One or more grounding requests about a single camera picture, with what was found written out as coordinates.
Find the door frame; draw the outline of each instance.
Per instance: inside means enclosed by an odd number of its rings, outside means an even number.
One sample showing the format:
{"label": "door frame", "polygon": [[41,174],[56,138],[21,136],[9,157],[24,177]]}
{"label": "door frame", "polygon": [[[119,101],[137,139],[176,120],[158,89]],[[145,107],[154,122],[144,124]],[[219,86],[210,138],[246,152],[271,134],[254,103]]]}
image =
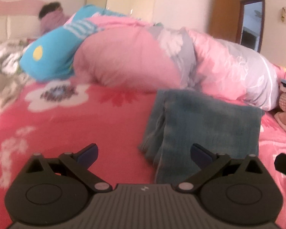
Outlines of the door frame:
{"label": "door frame", "polygon": [[263,34],[264,34],[264,24],[265,24],[265,0],[239,0],[240,1],[240,11],[239,11],[239,23],[237,28],[237,35],[236,35],[236,43],[240,44],[241,36],[242,36],[242,28],[243,28],[243,18],[244,18],[244,7],[247,4],[262,2],[262,20],[261,20],[261,30],[259,36],[259,46],[258,52],[260,52],[263,42]]}

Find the pink wall stripe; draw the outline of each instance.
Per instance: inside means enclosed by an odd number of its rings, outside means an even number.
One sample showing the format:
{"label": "pink wall stripe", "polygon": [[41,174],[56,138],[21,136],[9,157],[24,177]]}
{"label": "pink wall stripe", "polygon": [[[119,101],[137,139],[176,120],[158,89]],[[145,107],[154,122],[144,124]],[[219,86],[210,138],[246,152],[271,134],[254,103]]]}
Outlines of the pink wall stripe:
{"label": "pink wall stripe", "polygon": [[41,0],[0,1],[0,16],[4,15],[38,15],[45,4]]}

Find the grey-green towel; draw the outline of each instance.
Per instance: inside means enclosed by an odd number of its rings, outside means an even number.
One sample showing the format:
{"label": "grey-green towel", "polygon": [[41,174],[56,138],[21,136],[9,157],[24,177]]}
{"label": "grey-green towel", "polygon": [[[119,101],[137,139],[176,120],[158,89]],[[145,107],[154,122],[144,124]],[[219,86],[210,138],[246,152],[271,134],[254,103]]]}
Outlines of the grey-green towel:
{"label": "grey-green towel", "polygon": [[264,111],[190,90],[158,91],[139,149],[157,167],[155,182],[176,185],[200,169],[190,148],[198,143],[232,158],[258,155]]}

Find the pink comforter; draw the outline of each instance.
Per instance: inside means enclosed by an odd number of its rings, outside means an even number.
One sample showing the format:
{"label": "pink comforter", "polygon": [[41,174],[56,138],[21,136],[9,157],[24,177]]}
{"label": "pink comforter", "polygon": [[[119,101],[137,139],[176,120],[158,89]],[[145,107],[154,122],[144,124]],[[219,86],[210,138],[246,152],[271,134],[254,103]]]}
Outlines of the pink comforter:
{"label": "pink comforter", "polygon": [[[35,152],[57,157],[96,143],[99,158],[90,171],[112,185],[151,183],[154,169],[137,145],[154,99],[155,94],[79,85],[75,80],[27,86],[0,115],[0,229],[11,223],[4,206],[5,192]],[[277,223],[286,228],[286,176],[276,172],[273,165],[281,152],[286,153],[286,133],[266,114],[259,157],[283,193],[284,206]]]}

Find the wooden door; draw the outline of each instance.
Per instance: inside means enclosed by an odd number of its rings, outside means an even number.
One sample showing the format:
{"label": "wooden door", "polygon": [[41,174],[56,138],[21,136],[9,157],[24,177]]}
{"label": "wooden door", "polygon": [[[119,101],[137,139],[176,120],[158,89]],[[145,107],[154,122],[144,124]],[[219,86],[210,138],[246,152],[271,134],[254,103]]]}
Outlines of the wooden door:
{"label": "wooden door", "polygon": [[217,39],[236,42],[239,0],[214,0],[208,33]]}

